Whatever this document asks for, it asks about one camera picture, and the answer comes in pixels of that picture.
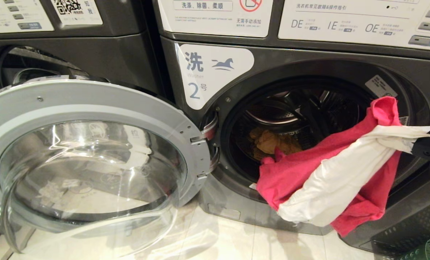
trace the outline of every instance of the red prohibition sign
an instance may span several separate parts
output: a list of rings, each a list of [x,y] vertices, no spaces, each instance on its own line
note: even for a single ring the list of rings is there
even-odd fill
[[[242,9],[246,10],[247,12],[253,12],[253,11],[257,10],[260,7],[261,3],[263,2],[263,0],[250,0],[250,1],[255,3],[255,8],[247,9],[244,6],[243,1],[249,1],[249,0],[239,0],[239,3],[241,4]]]

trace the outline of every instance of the green basket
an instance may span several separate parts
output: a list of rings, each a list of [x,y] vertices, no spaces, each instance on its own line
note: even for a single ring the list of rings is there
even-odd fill
[[[415,250],[397,257],[396,260],[430,260],[430,240],[425,245],[421,245]]]

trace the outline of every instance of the number 2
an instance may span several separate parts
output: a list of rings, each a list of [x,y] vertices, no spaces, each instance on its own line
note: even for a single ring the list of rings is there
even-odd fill
[[[189,83],[190,86],[194,86],[195,87],[195,91],[192,95],[190,95],[190,98],[192,99],[200,99],[200,97],[196,97],[195,94],[197,94],[197,92],[199,91],[199,87],[197,86],[197,84],[195,83]]]

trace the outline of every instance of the control panel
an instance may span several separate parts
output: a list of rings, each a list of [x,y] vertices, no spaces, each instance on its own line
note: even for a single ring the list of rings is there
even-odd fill
[[[53,30],[40,0],[0,0],[0,33]]]
[[[286,0],[278,37],[430,50],[430,0]]]

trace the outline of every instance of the warning icon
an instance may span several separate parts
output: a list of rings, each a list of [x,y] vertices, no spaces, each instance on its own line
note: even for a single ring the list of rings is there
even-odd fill
[[[239,0],[242,9],[246,10],[247,12],[254,12],[257,10],[263,0]]]

